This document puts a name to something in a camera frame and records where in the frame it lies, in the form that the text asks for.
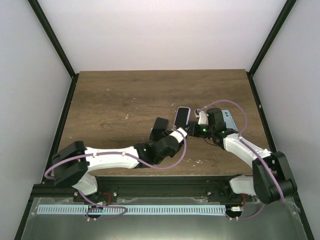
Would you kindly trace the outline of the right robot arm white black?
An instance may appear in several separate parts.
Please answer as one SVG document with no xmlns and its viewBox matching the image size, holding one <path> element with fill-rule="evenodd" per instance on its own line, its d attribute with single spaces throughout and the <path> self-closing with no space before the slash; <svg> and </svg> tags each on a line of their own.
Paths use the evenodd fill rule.
<svg viewBox="0 0 320 240">
<path fill-rule="evenodd" d="M 232 202 L 240 194 L 246 194 L 267 205 L 297 193 L 297 184 L 284 153 L 271 152 L 246 140 L 227 126 L 220 108 L 197 109 L 195 117 L 197 120 L 187 126 L 189 136 L 211 140 L 214 146 L 234 154 L 252 169 L 251 176 L 235 176 L 222 188 L 225 200 Z"/>
</svg>

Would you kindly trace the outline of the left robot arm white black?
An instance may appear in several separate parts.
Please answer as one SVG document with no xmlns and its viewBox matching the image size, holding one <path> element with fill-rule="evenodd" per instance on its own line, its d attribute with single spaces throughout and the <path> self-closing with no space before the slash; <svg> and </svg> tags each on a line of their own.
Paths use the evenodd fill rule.
<svg viewBox="0 0 320 240">
<path fill-rule="evenodd" d="M 45 177 L 52 178 L 57 188 L 74 188 L 89 201 L 97 202 L 102 189 L 92 172 L 114 168 L 158 169 L 166 157 L 174 157 L 179 150 L 186 150 L 186 136 L 181 131 L 173 131 L 152 144 L 137 143 L 118 149 L 86 147 L 82 141 L 75 141 L 52 157 L 52 166 Z"/>
</svg>

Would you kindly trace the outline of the light blue phone case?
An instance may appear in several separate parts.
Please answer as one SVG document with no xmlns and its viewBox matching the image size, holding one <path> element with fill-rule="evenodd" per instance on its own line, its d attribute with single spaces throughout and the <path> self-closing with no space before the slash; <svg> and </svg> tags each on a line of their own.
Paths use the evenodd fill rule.
<svg viewBox="0 0 320 240">
<path fill-rule="evenodd" d="M 226 124 L 227 129 L 233 129 L 235 131 L 238 131 L 238 128 L 236 126 L 236 123 L 228 109 L 222 110 L 223 120 Z"/>
</svg>

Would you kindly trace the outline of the teal phone black screen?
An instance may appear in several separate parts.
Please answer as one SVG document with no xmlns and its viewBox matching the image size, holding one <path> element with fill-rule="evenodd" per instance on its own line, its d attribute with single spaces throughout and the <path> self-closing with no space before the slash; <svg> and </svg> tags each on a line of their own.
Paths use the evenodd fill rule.
<svg viewBox="0 0 320 240">
<path fill-rule="evenodd" d="M 165 118 L 157 117 L 152 127 L 149 140 L 157 142 L 166 136 L 169 121 Z"/>
</svg>

